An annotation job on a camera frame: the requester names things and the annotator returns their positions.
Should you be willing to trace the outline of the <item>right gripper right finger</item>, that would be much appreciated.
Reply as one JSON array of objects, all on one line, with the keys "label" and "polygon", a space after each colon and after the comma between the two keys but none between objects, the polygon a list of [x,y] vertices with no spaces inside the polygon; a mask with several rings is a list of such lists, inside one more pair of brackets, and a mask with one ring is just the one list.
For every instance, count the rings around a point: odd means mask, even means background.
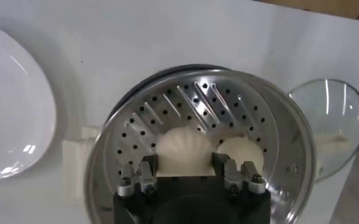
[{"label": "right gripper right finger", "polygon": [[212,165],[217,177],[222,179],[224,188],[231,194],[239,194],[244,185],[253,194],[266,192],[266,181],[258,173],[252,161],[244,161],[240,170],[236,168],[236,161],[223,153],[212,153]]}]

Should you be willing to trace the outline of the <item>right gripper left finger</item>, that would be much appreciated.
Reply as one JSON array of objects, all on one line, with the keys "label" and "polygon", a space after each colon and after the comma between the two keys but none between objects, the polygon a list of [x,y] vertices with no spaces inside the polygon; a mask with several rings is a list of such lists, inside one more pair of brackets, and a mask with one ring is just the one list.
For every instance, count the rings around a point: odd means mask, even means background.
[{"label": "right gripper left finger", "polygon": [[158,155],[144,156],[135,171],[131,164],[125,164],[121,168],[121,179],[117,185],[117,194],[120,197],[130,197],[136,191],[136,185],[147,196],[153,195],[157,190]]}]

